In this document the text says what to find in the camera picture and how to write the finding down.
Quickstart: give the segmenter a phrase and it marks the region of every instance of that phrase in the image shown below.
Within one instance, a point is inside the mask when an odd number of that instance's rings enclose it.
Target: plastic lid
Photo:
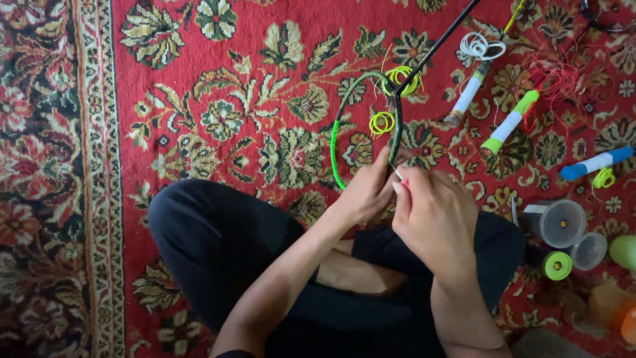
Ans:
[[[581,205],[571,200],[550,204],[539,219],[541,238],[554,248],[574,245],[583,235],[587,220]]]
[[[621,335],[627,343],[636,345],[636,303],[631,305],[623,319]]]
[[[607,240],[597,233],[588,233],[574,244],[570,251],[572,265],[582,271],[595,268],[605,257]]]
[[[563,280],[570,271],[572,271],[572,259],[565,252],[550,252],[543,260],[543,272],[550,280]]]

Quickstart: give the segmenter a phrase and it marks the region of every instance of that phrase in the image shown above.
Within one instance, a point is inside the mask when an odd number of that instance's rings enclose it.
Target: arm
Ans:
[[[263,357],[267,336],[280,324],[321,261],[345,232],[386,207],[392,182],[386,180],[390,148],[374,165],[363,166],[334,205],[276,259],[243,293],[225,320],[211,357],[244,350]]]
[[[393,229],[434,274],[431,310],[449,357],[510,357],[477,282],[471,193],[443,172],[399,168]]]

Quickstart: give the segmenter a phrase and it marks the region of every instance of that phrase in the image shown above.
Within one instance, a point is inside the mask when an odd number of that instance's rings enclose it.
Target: clear plastic cup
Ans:
[[[539,200],[523,210],[530,230],[554,248],[574,245],[587,224],[581,205],[571,200]]]
[[[605,257],[607,240],[597,233],[588,233],[569,250],[572,265],[581,271],[595,268]]]

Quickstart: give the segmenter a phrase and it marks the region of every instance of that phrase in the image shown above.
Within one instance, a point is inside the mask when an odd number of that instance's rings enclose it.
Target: left hand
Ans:
[[[332,205],[351,226],[366,224],[375,215],[384,210],[393,198],[394,182],[399,178],[395,173],[387,179],[387,163],[391,147],[386,146],[373,164],[363,165],[349,185]],[[406,151],[400,151],[403,157],[409,157]]]

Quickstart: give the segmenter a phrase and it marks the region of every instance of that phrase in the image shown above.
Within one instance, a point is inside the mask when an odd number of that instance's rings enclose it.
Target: carpet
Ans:
[[[380,69],[387,51],[385,69],[414,67],[464,3],[0,0],[3,354],[205,357],[215,335],[158,256],[147,225],[153,196],[176,180],[204,178],[310,226],[339,195],[328,143],[344,93]],[[586,85],[555,106],[560,122],[539,104],[534,130],[516,130],[499,160],[488,161],[478,149],[495,113],[501,123],[516,102],[527,75],[519,64],[547,39],[567,46],[586,24],[576,3],[528,0],[462,127],[442,124],[475,67],[459,53],[460,39],[469,31],[498,38],[517,4],[483,0],[432,58],[424,89],[403,101],[403,146],[414,164],[466,183],[482,210],[510,219],[511,198],[523,208],[564,197],[584,207],[587,231],[609,241],[634,233],[636,159],[615,165],[616,183],[595,193],[589,176],[566,182],[557,174],[636,145],[633,34],[583,36]],[[629,0],[601,5],[627,19],[636,11]],[[373,92],[366,82],[345,108],[345,181],[389,140],[368,130],[370,115],[387,105]],[[636,347],[613,333],[564,322],[554,292],[585,297],[601,282],[636,293],[609,257],[558,283],[521,267],[497,324],[510,342],[545,327],[593,354],[633,356]]]

